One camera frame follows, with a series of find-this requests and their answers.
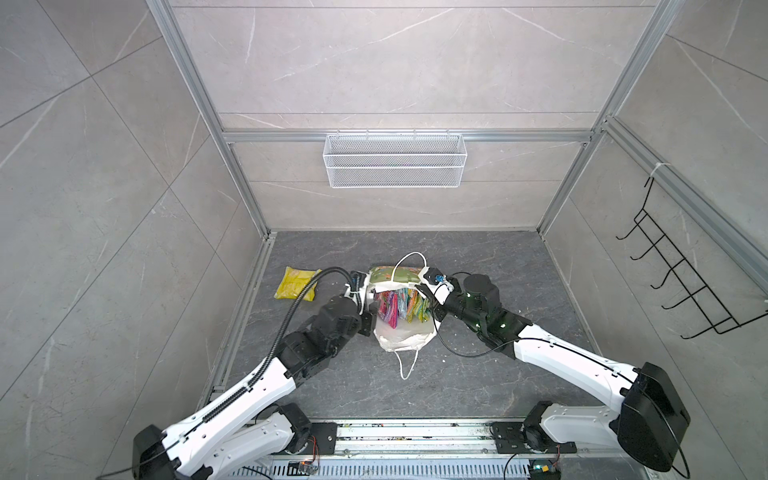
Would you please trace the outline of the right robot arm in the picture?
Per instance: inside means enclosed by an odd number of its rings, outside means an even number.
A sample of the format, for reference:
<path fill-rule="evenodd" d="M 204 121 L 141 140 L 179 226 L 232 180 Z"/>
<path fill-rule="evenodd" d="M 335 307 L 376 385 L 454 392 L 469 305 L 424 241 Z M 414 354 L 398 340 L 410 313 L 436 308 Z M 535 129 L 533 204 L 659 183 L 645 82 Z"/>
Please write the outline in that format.
<path fill-rule="evenodd" d="M 675 460 L 685 457 L 681 443 L 691 418 L 661 367 L 617 362 L 557 338 L 505 309 L 486 275 L 458 281 L 426 267 L 415 287 L 429 301 L 435 324 L 451 315 L 489 352 L 547 370 L 600 401 L 598 407 L 538 403 L 521 427 L 530 449 L 545 452 L 570 442 L 619 447 L 659 472 L 673 470 Z"/>

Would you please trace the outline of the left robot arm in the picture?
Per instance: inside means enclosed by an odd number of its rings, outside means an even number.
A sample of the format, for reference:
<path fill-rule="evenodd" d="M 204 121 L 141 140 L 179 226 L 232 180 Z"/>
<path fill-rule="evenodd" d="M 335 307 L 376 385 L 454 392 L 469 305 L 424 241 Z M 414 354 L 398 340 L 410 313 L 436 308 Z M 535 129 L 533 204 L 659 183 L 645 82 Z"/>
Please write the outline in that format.
<path fill-rule="evenodd" d="M 345 292 L 290 332 L 302 299 L 331 274 L 344 278 Z M 252 459 L 300 449 L 310 422 L 296 405 L 277 402 L 324 370 L 356 334 L 369 330 L 367 280 L 367 274 L 342 267 L 316 273 L 291 303 L 258 366 L 186 419 L 140 431 L 126 472 L 135 479 L 215 479 Z"/>

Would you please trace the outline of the yellow snack packet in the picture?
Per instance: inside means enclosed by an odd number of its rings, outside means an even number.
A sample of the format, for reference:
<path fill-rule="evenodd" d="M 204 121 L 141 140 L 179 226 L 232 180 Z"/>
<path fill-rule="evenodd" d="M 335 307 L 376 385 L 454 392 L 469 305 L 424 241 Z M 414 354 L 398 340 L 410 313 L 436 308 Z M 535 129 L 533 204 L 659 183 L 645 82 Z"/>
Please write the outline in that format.
<path fill-rule="evenodd" d="M 295 300 L 318 273 L 320 273 L 320 270 L 300 270 L 286 267 L 282 280 L 274 293 L 274 298 L 278 300 Z"/>

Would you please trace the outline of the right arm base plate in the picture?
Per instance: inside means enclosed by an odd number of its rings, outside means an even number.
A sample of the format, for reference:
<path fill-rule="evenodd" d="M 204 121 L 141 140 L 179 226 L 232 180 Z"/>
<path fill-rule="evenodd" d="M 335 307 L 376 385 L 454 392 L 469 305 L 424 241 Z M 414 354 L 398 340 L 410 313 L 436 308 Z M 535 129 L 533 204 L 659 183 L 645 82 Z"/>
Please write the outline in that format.
<path fill-rule="evenodd" d="M 575 454 L 574 442 L 556 443 L 541 427 L 524 422 L 492 422 L 491 437 L 499 454 Z"/>

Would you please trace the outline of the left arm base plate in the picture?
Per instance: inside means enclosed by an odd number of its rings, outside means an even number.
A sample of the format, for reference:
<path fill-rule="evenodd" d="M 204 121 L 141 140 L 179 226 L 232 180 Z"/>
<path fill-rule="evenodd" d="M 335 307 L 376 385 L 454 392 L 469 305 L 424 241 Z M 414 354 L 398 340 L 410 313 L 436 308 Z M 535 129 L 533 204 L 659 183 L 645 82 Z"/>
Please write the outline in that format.
<path fill-rule="evenodd" d="M 294 437 L 285 452 L 305 456 L 334 455 L 338 428 L 335 422 L 312 423 L 308 430 Z"/>

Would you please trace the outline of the floral paper bag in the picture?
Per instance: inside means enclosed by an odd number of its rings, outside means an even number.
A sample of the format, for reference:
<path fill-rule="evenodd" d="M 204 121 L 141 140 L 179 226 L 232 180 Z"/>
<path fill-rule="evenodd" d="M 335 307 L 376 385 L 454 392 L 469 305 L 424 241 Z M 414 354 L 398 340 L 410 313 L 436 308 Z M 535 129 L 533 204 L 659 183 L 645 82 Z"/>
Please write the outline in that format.
<path fill-rule="evenodd" d="M 427 267 L 421 252 L 410 252 L 394 266 L 372 267 L 366 279 L 373 335 L 385 352 L 395 355 L 402 380 L 409 379 L 421 349 L 439 330 L 428 299 L 416 288 Z"/>

